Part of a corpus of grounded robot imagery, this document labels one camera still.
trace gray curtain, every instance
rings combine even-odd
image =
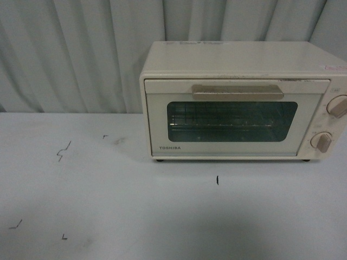
[[[165,40],[310,41],[347,60],[347,1],[0,0],[0,111],[141,113]]]

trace toaster oven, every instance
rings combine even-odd
[[[154,42],[140,75],[152,159],[324,159],[347,63],[308,42]]]

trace table surface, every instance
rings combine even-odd
[[[0,259],[347,259],[346,131],[310,162],[156,162],[144,132],[1,113]]]

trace control knob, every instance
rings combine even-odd
[[[321,153],[326,153],[332,141],[332,136],[328,132],[321,132],[316,134],[311,139],[311,145],[320,150]]]
[[[347,114],[347,95],[337,96],[327,104],[326,110],[335,118],[341,118]]]

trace black mark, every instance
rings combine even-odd
[[[10,227],[9,229],[16,229],[17,227],[19,227],[19,225],[21,224],[22,221],[23,221],[23,220],[21,219],[21,221],[18,223],[17,226],[12,226],[12,227]]]
[[[71,144],[71,141],[69,142],[69,144],[67,145],[67,147],[66,147],[65,149],[60,150],[60,151],[56,154],[56,155],[60,156],[59,161],[61,160],[61,158],[63,158],[63,156],[60,155],[59,153],[60,153],[61,151],[66,151],[67,148],[69,148],[70,144]]]

